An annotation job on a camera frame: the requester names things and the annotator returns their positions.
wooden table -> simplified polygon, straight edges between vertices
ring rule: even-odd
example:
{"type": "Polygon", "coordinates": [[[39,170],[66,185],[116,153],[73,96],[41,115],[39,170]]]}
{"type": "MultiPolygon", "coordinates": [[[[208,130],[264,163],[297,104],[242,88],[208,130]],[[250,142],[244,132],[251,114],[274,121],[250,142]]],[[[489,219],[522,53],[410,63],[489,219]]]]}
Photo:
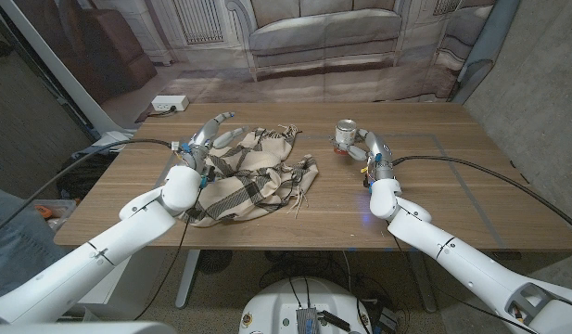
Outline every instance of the wooden table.
{"type": "MultiPolygon", "coordinates": [[[[460,105],[455,104],[201,104],[167,118],[149,118],[135,138],[184,139],[225,111],[236,117],[228,131],[244,124],[279,129],[295,124],[299,134],[287,160],[305,154],[317,160],[319,175],[298,219],[287,208],[256,220],[189,227],[184,247],[231,250],[394,251],[384,221],[369,210],[360,169],[365,163],[333,152],[328,137],[340,119],[382,135],[394,158],[437,155],[483,165],[525,184],[517,169],[460,105]]],[[[121,207],[147,192],[174,163],[158,145],[127,146],[56,235],[59,245],[77,246],[116,224],[121,207]]],[[[403,197],[426,208],[433,224],[485,251],[572,251],[572,232],[561,219],[520,190],[467,166],[446,161],[406,161],[394,169],[403,197]]],[[[179,244],[177,224],[151,246],[179,244]]]]}

plaid fabric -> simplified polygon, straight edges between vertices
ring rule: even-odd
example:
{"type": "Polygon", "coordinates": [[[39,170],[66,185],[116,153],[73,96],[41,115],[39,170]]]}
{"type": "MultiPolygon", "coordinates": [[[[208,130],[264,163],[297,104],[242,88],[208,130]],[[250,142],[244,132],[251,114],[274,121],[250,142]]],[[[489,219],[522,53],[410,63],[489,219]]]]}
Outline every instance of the plaid fabric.
{"type": "Polygon", "coordinates": [[[235,148],[212,149],[206,159],[215,166],[216,181],[206,186],[195,207],[183,219],[193,226],[220,221],[245,221],[286,206],[292,197],[306,193],[319,173],[311,155],[285,166],[298,129],[283,133],[257,128],[235,148]]]}

white robot body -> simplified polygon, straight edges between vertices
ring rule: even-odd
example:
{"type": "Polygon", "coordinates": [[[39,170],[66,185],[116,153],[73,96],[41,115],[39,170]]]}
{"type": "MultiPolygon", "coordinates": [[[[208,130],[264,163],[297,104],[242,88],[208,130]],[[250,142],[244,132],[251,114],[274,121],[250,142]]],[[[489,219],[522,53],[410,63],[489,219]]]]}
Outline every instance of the white robot body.
{"type": "MultiPolygon", "coordinates": [[[[358,317],[357,300],[354,295],[333,282],[316,277],[306,277],[306,279],[311,307],[316,308],[317,312],[325,310],[348,322],[350,332],[365,333],[358,317]]],[[[296,296],[303,309],[309,308],[306,282],[303,277],[292,278],[291,286],[289,279],[283,279],[265,288],[248,302],[242,312],[238,333],[299,334],[296,316],[299,304],[296,296]],[[244,321],[247,315],[250,316],[248,325],[244,321]]],[[[360,303],[360,314],[367,315],[362,303],[360,303]]],[[[370,323],[366,324],[366,327],[369,330],[372,328],[370,323]]],[[[320,325],[319,332],[321,334],[348,333],[331,324],[320,325]]]]}

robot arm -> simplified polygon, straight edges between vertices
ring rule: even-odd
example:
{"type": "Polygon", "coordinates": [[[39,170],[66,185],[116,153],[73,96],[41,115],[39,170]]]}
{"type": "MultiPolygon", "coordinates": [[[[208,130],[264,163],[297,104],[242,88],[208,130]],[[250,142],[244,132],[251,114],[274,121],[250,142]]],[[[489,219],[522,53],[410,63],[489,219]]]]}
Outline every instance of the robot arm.
{"type": "MultiPolygon", "coordinates": [[[[496,315],[520,321],[537,333],[572,333],[571,289],[514,273],[430,224],[429,212],[397,196],[401,193],[400,184],[393,177],[387,146],[372,133],[359,131],[362,134],[371,149],[366,156],[375,157],[372,161],[368,158],[367,168],[372,192],[370,211],[390,221],[388,231],[393,236],[436,260],[496,315]]],[[[512,325],[508,328],[514,333],[526,333],[512,325]]]]}
{"type": "MultiPolygon", "coordinates": [[[[209,172],[204,162],[209,152],[206,144],[216,138],[219,123],[228,116],[234,114],[224,113],[207,122],[194,135],[197,141],[183,145],[180,154],[184,163],[170,169],[164,186],[125,205],[119,223],[0,297],[0,322],[55,322],[116,265],[170,230],[174,217],[195,205],[197,193],[205,185],[202,178],[209,172]]],[[[236,135],[238,130],[222,138],[225,142],[236,135]]]]}

white power strip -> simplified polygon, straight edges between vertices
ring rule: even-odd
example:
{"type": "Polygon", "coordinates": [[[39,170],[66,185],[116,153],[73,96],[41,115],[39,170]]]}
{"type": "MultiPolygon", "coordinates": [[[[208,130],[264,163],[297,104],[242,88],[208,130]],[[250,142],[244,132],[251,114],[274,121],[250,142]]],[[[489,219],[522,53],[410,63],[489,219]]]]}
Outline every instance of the white power strip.
{"type": "Polygon", "coordinates": [[[172,106],[175,106],[177,111],[184,111],[188,105],[186,96],[156,96],[152,101],[155,111],[168,111],[172,106]]]}

